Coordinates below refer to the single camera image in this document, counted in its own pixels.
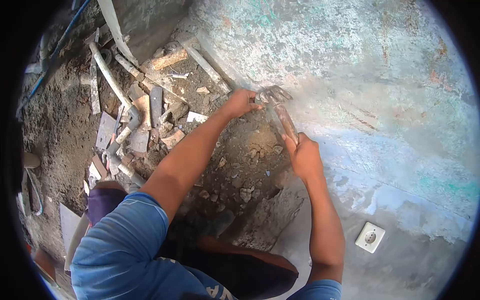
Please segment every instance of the soil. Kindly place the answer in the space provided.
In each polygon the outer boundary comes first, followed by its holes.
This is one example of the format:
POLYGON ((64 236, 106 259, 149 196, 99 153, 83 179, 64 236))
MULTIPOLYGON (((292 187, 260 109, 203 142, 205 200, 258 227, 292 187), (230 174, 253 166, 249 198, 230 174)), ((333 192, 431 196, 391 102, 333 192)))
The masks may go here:
MULTIPOLYGON (((81 41, 103 22, 98 4, 92 2, 72 32, 75 38, 71 40, 75 42, 66 45, 60 54, 58 67, 51 72, 44 88, 37 92, 23 114, 25 150, 38 155, 41 160, 40 167, 33 172, 41 187, 44 212, 40 216, 26 218, 22 213, 20 215, 32 247, 41 247, 59 264, 64 263, 66 255, 59 205, 63 203, 81 215, 86 202, 83 180, 87 180, 93 155, 102 153, 95 147, 101 114, 92 115, 90 86, 81 85, 80 76, 88 73, 91 59, 90 50, 81 41)), ((109 67, 127 92, 135 83, 135 78, 115 60, 109 67)), ((172 70, 190 73, 187 79, 175 79, 173 87, 175 94, 187 100, 190 111, 209 116, 228 98, 192 58, 177 62, 159 73, 172 70), (196 92, 197 88, 203 86, 210 91, 206 96, 196 92)), ((98 78, 101 108, 116 118, 120 101, 101 72, 98 72, 98 78)), ((26 74, 23 96, 29 94, 36 79, 37 75, 26 74)), ((164 91, 164 100, 169 103, 181 101, 167 91, 164 91)), ((186 115, 174 122, 175 129, 185 134, 198 125, 197 122, 186 122, 186 115)), ((228 208, 237 218, 224 238, 235 239, 257 204, 263 198, 274 197, 281 188, 275 185, 274 178, 288 166, 288 157, 286 149, 278 154, 274 150, 280 149, 275 146, 283 146, 283 141, 275 127, 267 121, 264 110, 232 120, 221 133, 210 162, 199 178, 200 186, 194 186, 185 197, 179 215, 195 211, 213 218, 218 211, 228 208), (225 164, 218 167, 223 158, 225 164), (209 194, 207 199, 199 195, 203 190, 209 194), (252 197, 246 202, 240 195, 249 192, 252 197)), ((134 153, 131 166, 147 179, 166 154, 168 150, 163 142, 151 140, 146 153, 134 153)), ((128 189, 130 182, 123 173, 113 176, 113 179, 128 189)), ((36 211, 36 197, 31 201, 32 210, 36 211)))

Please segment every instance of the blue t-shirt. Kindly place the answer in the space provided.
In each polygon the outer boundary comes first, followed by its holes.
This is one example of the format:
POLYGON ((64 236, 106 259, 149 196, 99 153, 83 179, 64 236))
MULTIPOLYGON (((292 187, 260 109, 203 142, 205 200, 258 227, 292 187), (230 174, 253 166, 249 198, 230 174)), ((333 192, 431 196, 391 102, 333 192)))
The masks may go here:
MULTIPOLYGON (((153 259, 167 228, 167 215, 150 195, 125 197, 88 231, 75 252, 71 271, 77 298, 179 300, 192 293, 234 300, 205 273, 173 259, 153 259)), ((317 280, 289 299, 340 300, 340 291, 334 280, 317 280)))

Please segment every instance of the wooden hammer handle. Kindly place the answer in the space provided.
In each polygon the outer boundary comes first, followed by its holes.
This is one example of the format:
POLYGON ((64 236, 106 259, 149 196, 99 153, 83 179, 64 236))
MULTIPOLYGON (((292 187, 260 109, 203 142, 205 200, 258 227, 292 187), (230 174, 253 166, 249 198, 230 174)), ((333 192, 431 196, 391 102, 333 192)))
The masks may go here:
POLYGON ((280 119, 280 123, 282 123, 283 129, 285 129, 285 133, 288 135, 289 138, 293 140, 295 146, 299 145, 299 133, 297 129, 295 129, 295 125, 293 125, 292 119, 288 114, 283 104, 277 104, 273 107, 278 118, 280 119))

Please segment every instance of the electrical outlet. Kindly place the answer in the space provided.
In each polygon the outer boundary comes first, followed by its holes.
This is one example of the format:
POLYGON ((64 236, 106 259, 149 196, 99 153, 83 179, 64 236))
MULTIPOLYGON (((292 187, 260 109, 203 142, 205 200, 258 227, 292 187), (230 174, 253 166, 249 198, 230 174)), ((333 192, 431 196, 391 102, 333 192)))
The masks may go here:
POLYGON ((374 224, 367 222, 363 227, 355 244, 360 248, 367 250, 370 253, 374 253, 377 250, 378 244, 385 235, 385 230, 381 229, 374 224))

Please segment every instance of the blue cable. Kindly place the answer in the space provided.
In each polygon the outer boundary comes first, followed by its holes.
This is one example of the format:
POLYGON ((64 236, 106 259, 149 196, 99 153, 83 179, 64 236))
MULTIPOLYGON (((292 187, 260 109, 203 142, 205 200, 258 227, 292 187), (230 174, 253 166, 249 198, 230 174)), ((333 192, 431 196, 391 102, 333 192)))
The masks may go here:
POLYGON ((40 74, 40 77, 37 79, 37 81, 36 81, 36 83, 35 83, 35 85, 32 89, 32 92, 30 93, 28 98, 25 101, 23 101, 23 103, 21 105, 19 105, 19 107, 17 109, 17 116, 20 115, 20 111, 22 110, 22 108, 24 108, 24 106, 27 105, 28 102, 30 102, 30 99, 32 99, 33 95, 35 95, 36 91, 40 87, 40 84, 42 83, 43 79, 45 78, 45 75, 47 74, 50 66, 53 64, 53 62, 57 58, 58 54, 60 53, 60 50, 63 48, 63 43, 65 42, 65 39, 67 38, 67 35, 72 30, 73 25, 77 22, 78 17, 84 11, 85 7, 87 6, 87 4, 89 2, 90 2, 90 0, 85 0, 85 2, 82 4, 82 6, 80 6, 80 8, 78 9, 75 16, 73 16, 72 21, 70 21, 70 24, 68 24, 67 29, 65 29, 65 32, 63 33, 60 40, 58 41, 57 46, 55 47, 55 51, 53 51, 52 55, 50 56, 50 61, 48 62, 47 69, 40 74))

